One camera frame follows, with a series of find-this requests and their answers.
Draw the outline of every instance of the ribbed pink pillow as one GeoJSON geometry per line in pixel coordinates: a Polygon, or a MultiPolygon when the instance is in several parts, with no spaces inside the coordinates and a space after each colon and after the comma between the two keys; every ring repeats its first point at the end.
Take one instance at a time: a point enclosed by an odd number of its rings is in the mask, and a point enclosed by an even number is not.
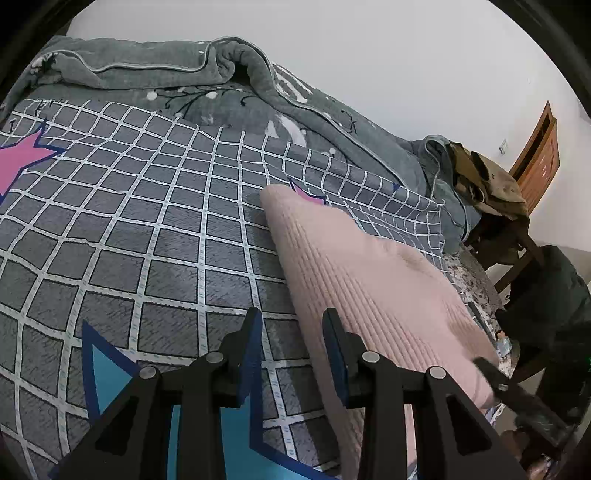
{"type": "MultiPolygon", "coordinates": [[[[322,315],[338,310],[346,330],[397,365],[441,365],[480,408],[492,390],[472,364],[498,358],[449,280],[413,247],[362,232],[345,212],[270,185],[261,202],[340,447],[343,480],[357,476],[363,412],[338,399],[322,338],[322,315]]],[[[416,459],[407,408],[408,462],[416,459]]]]}

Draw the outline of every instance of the bed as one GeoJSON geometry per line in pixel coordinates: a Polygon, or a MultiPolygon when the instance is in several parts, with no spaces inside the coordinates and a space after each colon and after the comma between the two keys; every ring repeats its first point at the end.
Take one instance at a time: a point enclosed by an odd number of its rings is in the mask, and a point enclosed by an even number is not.
{"type": "MultiPolygon", "coordinates": [[[[241,39],[146,51],[56,37],[2,111],[2,147],[36,135],[56,153],[27,167],[0,204],[8,446],[41,479],[88,430],[84,322],[166,371],[215,350],[255,306],[264,440],[336,475],[338,448],[258,194],[290,185],[413,246],[494,334],[500,299],[461,246],[478,217],[446,187],[446,139],[399,139],[241,39]],[[171,54],[177,63],[162,63],[171,54]]],[[[501,370],[511,365],[501,359],[501,370]]]]}

